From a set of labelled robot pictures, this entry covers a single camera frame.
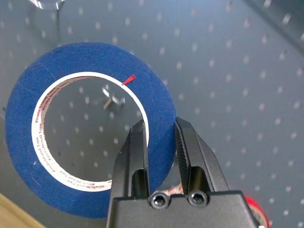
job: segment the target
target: red tape tab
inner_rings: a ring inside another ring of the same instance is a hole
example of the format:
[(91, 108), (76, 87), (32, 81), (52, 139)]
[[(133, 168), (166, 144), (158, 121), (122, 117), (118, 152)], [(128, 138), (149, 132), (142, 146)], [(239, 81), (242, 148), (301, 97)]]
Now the red tape tab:
[(122, 83), (122, 85), (124, 86), (125, 84), (127, 84), (127, 83), (133, 81), (135, 78), (136, 78), (135, 75), (131, 75), (127, 80), (125, 80), (125, 81)]

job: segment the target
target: tape roll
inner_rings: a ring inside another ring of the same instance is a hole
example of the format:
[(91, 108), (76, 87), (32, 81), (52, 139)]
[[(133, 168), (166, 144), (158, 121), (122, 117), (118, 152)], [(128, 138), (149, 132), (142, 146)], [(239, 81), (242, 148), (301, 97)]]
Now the tape roll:
[[(122, 85), (130, 75), (136, 79)], [(81, 180), (62, 169), (44, 136), (49, 103), (64, 86), (87, 77), (104, 78), (124, 89), (146, 125), (149, 184), (154, 192), (175, 155), (175, 109), (157, 75), (137, 57), (109, 44), (77, 43), (46, 53), (18, 79), (6, 111), (6, 139), (15, 169), (36, 195), (62, 211), (90, 218), (107, 214), (112, 181)]]

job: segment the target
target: gray pegboard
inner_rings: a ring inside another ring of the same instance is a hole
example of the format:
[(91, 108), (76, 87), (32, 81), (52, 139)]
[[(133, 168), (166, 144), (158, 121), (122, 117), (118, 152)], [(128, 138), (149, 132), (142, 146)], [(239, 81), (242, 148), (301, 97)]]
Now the gray pegboard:
[[(264, 7), (265, 2), (269, 2), (268, 7)], [(300, 48), (304, 28), (298, 26), (300, 23), (293, 24), (301, 18), (296, 9), (295, 16), (292, 7), (288, 12), (280, 9), (274, 14), (277, 7), (272, 7), (273, 2), (67, 0), (57, 16), (34, 9), (27, 0), (4, 0), (0, 2), (0, 105), (6, 105), (24, 68), (58, 45), (83, 41), (118, 45), (149, 64), (167, 85), (178, 116), (190, 121), (213, 149), (230, 188), (256, 198), (269, 215), (272, 227), (301, 228), (304, 58)], [(256, 8), (264, 14), (269, 12), (273, 22), (265, 20)], [(284, 19), (286, 14), (291, 15), (289, 20)], [(115, 115), (113, 125), (107, 127), (104, 123), (110, 118), (110, 111), (92, 110), (89, 116), (95, 128), (86, 128), (87, 136), (80, 142), (85, 147), (84, 156), (73, 147), (79, 147), (73, 143), (77, 142), (75, 126), (79, 125), (79, 131), (83, 129), (78, 117), (82, 118), (89, 108), (85, 97), (92, 100), (101, 96), (103, 83), (87, 81), (63, 90), (57, 96), (63, 101), (54, 101), (51, 106), (48, 135), (50, 143), (54, 140), (62, 151), (67, 151), (67, 157), (58, 160), (65, 161), (76, 173), (80, 164), (82, 168), (103, 172), (108, 178), (111, 168), (103, 170), (105, 167), (100, 165), (105, 159), (103, 151), (107, 150), (108, 155), (117, 151), (127, 134), (125, 126), (136, 122), (137, 108), (132, 101), (126, 102), (125, 115)], [(80, 94), (80, 86), (88, 93)], [(68, 114), (70, 101), (81, 105), (79, 116)], [(60, 132), (61, 115), (69, 131), (63, 133), (60, 141), (53, 135), (51, 125)], [(93, 137), (110, 143), (92, 146), (89, 140)], [(97, 157), (87, 158), (92, 147)], [(76, 161), (69, 159), (73, 152)], [(8, 157), (1, 160), (2, 167), (13, 172)], [(8, 185), (0, 190), (48, 227), (55, 227), (52, 221), (56, 216), (69, 219), (65, 227), (85, 223), (98, 227), (95, 222), (65, 217), (62, 212), (46, 218), (42, 212), (47, 213), (48, 206), (39, 200), (30, 205), (26, 197), (19, 195), (26, 188), (17, 175), (14, 178), (22, 188)], [(1, 181), (8, 181), (8, 176), (2, 175)]]

